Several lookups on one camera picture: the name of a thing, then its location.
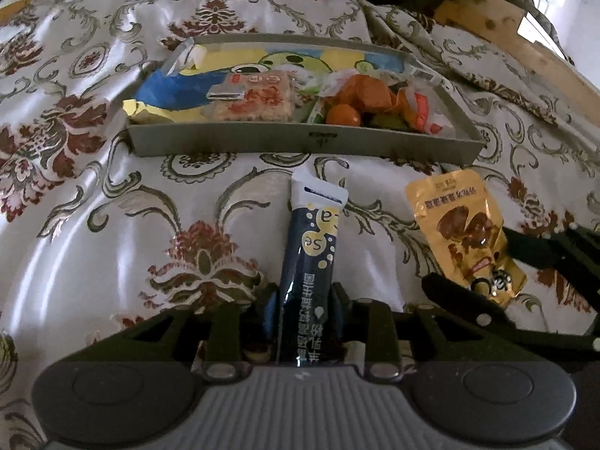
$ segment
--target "orange fruit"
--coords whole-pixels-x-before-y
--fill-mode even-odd
[[[328,125],[359,126],[361,124],[361,114],[350,105],[342,103],[329,110],[325,123]]]

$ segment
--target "patterned bedspread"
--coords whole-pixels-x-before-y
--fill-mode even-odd
[[[334,280],[402,310],[436,263],[404,187],[452,166],[319,154],[139,158],[120,100],[187,36],[300,33],[390,45],[448,77],[487,142],[472,168],[505,224],[600,229],[600,129],[489,43],[365,0],[34,0],[1,29],[0,446],[43,438],[29,406],[49,363],[181,303],[253,299],[279,280],[289,180],[350,200]],[[595,316],[552,269],[509,307],[523,327],[583,333]]]

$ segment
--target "wooden board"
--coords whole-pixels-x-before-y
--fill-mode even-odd
[[[526,11],[505,0],[444,0],[435,19],[458,26],[497,45],[523,66],[556,86],[592,123],[600,127],[600,94],[568,62],[517,34]]]
[[[31,0],[19,0],[11,3],[3,8],[0,8],[0,25],[6,25],[10,19],[23,8],[25,8]]]

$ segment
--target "gold foil packet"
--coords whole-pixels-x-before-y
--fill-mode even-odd
[[[502,214],[479,175],[427,177],[408,184],[406,195],[444,275],[506,306],[525,275],[506,255]]]

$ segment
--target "black snack stick packet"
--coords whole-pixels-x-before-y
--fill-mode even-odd
[[[277,361],[297,366],[322,360],[335,239],[348,191],[311,177],[292,176],[292,219],[280,282]]]

